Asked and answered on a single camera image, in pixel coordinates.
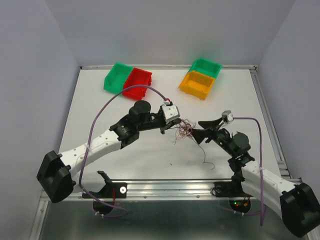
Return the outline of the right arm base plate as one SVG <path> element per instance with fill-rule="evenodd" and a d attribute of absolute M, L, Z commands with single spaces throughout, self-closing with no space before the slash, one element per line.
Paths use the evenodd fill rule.
<path fill-rule="evenodd" d="M 211 191 L 218 198 L 240 197 L 241 193 L 236 183 L 232 181 L 216 181 Z"/>

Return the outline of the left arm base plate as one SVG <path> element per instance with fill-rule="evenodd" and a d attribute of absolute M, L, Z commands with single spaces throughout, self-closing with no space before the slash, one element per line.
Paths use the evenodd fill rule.
<path fill-rule="evenodd" d="M 125 199 L 127 197 L 128 184 L 126 182 L 115 182 L 102 170 L 97 174 L 103 178 L 104 184 L 98 190 L 90 191 L 90 194 L 98 199 Z"/>

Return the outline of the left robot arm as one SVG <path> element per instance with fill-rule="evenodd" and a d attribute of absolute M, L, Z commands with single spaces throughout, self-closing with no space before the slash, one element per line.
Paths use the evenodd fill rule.
<path fill-rule="evenodd" d="M 161 134 L 181 122 L 180 111 L 170 101 L 165 101 L 157 113 L 151 112 L 151 105 L 139 100 L 105 132 L 88 140 L 72 150 L 48 152 L 40 165 L 36 179 L 52 203 L 66 199 L 77 185 L 74 177 L 84 167 L 101 157 L 121 150 L 138 140 L 141 131 L 159 129 Z"/>

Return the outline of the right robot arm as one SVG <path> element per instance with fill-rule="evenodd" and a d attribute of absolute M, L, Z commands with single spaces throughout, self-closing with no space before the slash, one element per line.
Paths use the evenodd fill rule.
<path fill-rule="evenodd" d="M 320 225 L 320 204 L 306 183 L 293 183 L 263 168 L 250 154 L 249 138 L 242 132 L 229 133 L 223 118 L 199 121 L 201 129 L 191 130 L 195 141 L 215 142 L 230 155 L 228 164 L 233 171 L 230 181 L 216 181 L 212 193 L 218 198 L 246 195 L 260 200 L 261 213 L 269 208 L 277 213 L 286 228 L 296 237 L 303 237 Z"/>

